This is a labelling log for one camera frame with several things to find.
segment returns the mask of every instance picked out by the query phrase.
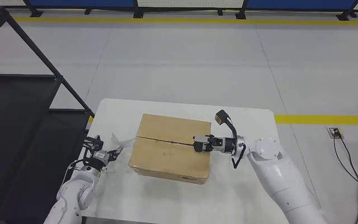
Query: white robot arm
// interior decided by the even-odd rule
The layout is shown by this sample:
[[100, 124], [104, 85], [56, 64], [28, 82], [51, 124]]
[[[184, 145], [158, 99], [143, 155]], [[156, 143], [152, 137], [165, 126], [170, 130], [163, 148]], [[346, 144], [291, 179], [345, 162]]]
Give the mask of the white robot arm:
[[279, 142], [260, 138], [249, 147], [243, 137], [237, 136], [228, 119], [231, 120], [224, 110], [215, 117], [219, 125], [226, 123], [229, 126], [234, 138], [194, 136], [195, 151], [220, 151], [238, 157], [237, 162], [232, 158], [235, 169], [247, 156], [264, 190], [281, 208], [290, 224], [327, 224], [311, 199], [300, 171]]
[[91, 204], [101, 170], [109, 162], [115, 161], [123, 150], [121, 146], [112, 151], [102, 150], [103, 141], [99, 136], [87, 137], [83, 146], [86, 149], [84, 159], [70, 164], [68, 170], [78, 162], [83, 162], [84, 166], [61, 185], [56, 197], [58, 201], [52, 206], [45, 224], [81, 224], [81, 210], [87, 209]]
[[305, 185], [300, 171], [272, 138], [260, 138], [247, 155], [266, 193], [290, 224], [327, 224]]

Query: black metal frame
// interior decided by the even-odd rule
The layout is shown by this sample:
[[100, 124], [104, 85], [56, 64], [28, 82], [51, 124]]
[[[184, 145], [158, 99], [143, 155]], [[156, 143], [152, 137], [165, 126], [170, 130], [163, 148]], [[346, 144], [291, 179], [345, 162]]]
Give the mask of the black metal frame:
[[29, 2], [29, 0], [23, 0], [26, 7], [31, 11], [30, 17], [40, 17], [43, 14], [43, 11], [38, 11], [32, 4]]
[[181, 11], [207, 11], [207, 10], [214, 10], [218, 12], [219, 16], [223, 15], [223, 11], [239, 11], [239, 13], [236, 13], [235, 15], [237, 19], [246, 19], [245, 17], [245, 11], [246, 6], [242, 8], [215, 8], [215, 7], [134, 7], [134, 15], [133, 18], [143, 18], [144, 13], [148, 12], [181, 12]]
[[86, 112], [94, 118], [94, 112], [87, 106], [87, 104], [81, 99], [81, 97], [75, 92], [71, 85], [61, 75], [61, 73], [54, 67], [54, 65], [48, 60], [44, 53], [36, 46], [31, 38], [24, 32], [19, 24], [12, 18], [9, 12], [3, 7], [0, 8], [0, 21], [6, 21], [15, 32], [21, 37], [21, 39], [31, 48], [31, 50], [40, 58], [40, 60], [50, 69], [55, 77], [63, 84], [66, 89], [72, 94], [72, 96], [83, 106]]
[[[84, 14], [89, 15], [92, 10], [108, 10], [108, 11], [123, 11], [123, 12], [134, 12], [133, 18], [143, 18], [145, 12], [178, 12], [178, 11], [205, 11], [205, 10], [216, 10], [219, 16], [222, 16], [224, 10], [237, 10], [239, 13], [236, 13], [235, 16], [238, 19], [245, 19], [246, 11], [286, 11], [286, 12], [343, 12], [346, 16], [351, 15], [355, 18], [355, 12], [358, 10], [353, 10], [357, 5], [357, 2], [350, 9], [300, 9], [300, 8], [248, 8], [249, 0], [244, 0], [243, 6], [241, 8], [201, 8], [201, 7], [139, 7], [138, 1], [133, 0], [133, 7], [84, 7], [84, 6], [32, 6], [34, 9], [83, 9], [85, 10]], [[6, 6], [5, 8], [28, 8], [27, 6]]]
[[356, 1], [352, 4], [352, 6], [351, 6], [349, 9], [344, 10], [344, 11], [342, 12], [342, 14], [336, 15], [337, 18], [338, 18], [340, 21], [349, 21], [349, 18], [348, 18], [349, 15], [350, 15], [352, 18], [357, 18], [356, 13], [354, 12], [354, 11], [355, 11], [354, 8], [357, 6], [357, 4], [358, 4], [358, 0], [356, 0]]

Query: metal pole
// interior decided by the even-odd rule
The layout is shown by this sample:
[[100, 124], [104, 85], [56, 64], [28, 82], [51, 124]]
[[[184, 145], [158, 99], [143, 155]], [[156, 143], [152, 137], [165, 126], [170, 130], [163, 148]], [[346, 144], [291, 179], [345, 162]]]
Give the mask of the metal pole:
[[24, 30], [19, 26], [19, 24], [9, 15], [7, 23], [17, 32], [17, 34], [24, 40], [24, 42], [35, 52], [35, 54], [41, 59], [41, 61], [53, 72], [53, 74], [61, 80], [61, 83], [67, 88], [67, 90], [76, 98], [76, 100], [83, 106], [83, 108], [91, 113], [91, 116], [94, 118], [95, 114], [87, 106], [87, 104], [81, 99], [81, 97], [75, 92], [75, 90], [70, 86], [70, 84], [65, 80], [65, 78], [60, 74], [60, 72], [54, 67], [54, 65], [48, 60], [48, 58], [42, 53], [42, 51], [36, 46], [36, 44], [31, 40], [31, 38], [24, 32]]

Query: white table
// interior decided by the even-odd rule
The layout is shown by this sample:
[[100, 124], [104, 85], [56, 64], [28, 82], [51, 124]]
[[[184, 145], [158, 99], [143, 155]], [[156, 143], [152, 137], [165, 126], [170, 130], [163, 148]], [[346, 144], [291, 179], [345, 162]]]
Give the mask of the white table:
[[[119, 140], [134, 138], [143, 113], [147, 113], [211, 122], [213, 135], [230, 137], [230, 129], [214, 120], [221, 109], [249, 142], [262, 136], [279, 139], [269, 110], [117, 99], [101, 101], [88, 136], [99, 134], [103, 148], [109, 150], [112, 132]], [[117, 161], [109, 164], [83, 216], [160, 224], [287, 223], [247, 159], [235, 170], [228, 155], [211, 153], [209, 179], [196, 185], [136, 174], [128, 166], [131, 151], [124, 149]]]

